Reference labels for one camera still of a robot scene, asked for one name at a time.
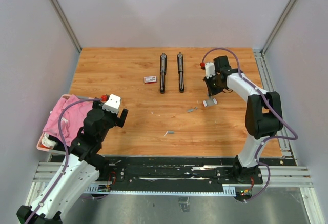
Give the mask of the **black stapler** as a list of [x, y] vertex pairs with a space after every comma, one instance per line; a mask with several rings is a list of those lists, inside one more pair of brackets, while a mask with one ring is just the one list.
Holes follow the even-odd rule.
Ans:
[[165, 92], [165, 82], [167, 73], [167, 55], [162, 53], [160, 56], [160, 87], [159, 91], [161, 94]]
[[179, 75], [179, 91], [183, 93], [185, 91], [185, 81], [184, 81], [184, 61], [183, 54], [179, 52], [177, 54], [177, 66]]

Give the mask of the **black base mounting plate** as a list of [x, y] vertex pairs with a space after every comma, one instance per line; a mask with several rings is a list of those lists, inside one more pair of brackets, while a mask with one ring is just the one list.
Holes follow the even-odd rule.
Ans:
[[224, 184], [256, 186], [261, 170], [242, 170], [235, 158], [208, 157], [106, 157], [96, 180], [110, 192], [212, 193]]

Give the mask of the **small white staple tray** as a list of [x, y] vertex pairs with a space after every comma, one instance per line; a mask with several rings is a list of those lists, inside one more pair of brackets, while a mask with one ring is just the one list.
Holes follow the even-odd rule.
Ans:
[[211, 106], [218, 104], [218, 102], [215, 98], [209, 98], [207, 100], [203, 100], [202, 103], [203, 103], [204, 107], [211, 107]]

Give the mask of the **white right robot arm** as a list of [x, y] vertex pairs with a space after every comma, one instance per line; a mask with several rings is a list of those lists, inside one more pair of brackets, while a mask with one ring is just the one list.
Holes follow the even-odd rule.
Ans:
[[275, 136], [283, 127], [276, 117], [282, 116], [280, 95], [260, 88], [240, 69], [233, 69], [227, 56], [217, 57], [212, 62], [201, 62], [200, 67], [205, 70], [203, 81], [210, 97], [224, 90], [232, 90], [246, 102], [245, 127], [248, 135], [232, 170], [233, 179], [243, 183], [258, 168], [258, 160], [266, 144], [264, 140]]

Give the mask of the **pink plastic basket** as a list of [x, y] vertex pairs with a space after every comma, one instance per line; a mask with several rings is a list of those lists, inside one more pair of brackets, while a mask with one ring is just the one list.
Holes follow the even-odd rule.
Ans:
[[38, 142], [39, 148], [48, 148], [48, 149], [54, 149], [58, 151], [64, 151], [64, 146], [62, 143], [62, 138], [59, 140], [58, 138], [48, 135], [47, 133], [42, 131], [41, 138]]

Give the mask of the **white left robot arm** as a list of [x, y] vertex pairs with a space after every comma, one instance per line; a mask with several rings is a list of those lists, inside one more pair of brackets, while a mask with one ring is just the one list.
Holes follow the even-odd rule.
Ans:
[[62, 223], [64, 217], [94, 181], [109, 177], [109, 162], [98, 152], [108, 131], [123, 127], [128, 110], [119, 111], [121, 98], [104, 95], [94, 98], [83, 126], [69, 147], [51, 181], [35, 201], [17, 211], [20, 223]]

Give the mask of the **pink cloth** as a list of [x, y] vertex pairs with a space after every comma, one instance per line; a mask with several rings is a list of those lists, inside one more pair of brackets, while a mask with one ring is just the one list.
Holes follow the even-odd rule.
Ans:
[[[79, 100], [80, 99], [75, 95], [71, 95], [68, 98], [61, 97], [51, 111], [46, 125], [43, 128], [43, 132], [61, 140], [58, 129], [59, 116], [64, 108]], [[79, 129], [83, 126], [83, 121], [86, 118], [87, 113], [92, 109], [92, 105], [92, 101], [87, 101], [75, 104], [64, 112], [61, 118], [61, 130], [68, 147], [76, 138]]]

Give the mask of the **red white staple box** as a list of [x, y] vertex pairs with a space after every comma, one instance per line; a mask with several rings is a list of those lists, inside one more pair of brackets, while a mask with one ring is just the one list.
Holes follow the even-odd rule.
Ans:
[[146, 76], [144, 77], [144, 84], [154, 84], [157, 83], [156, 76]]

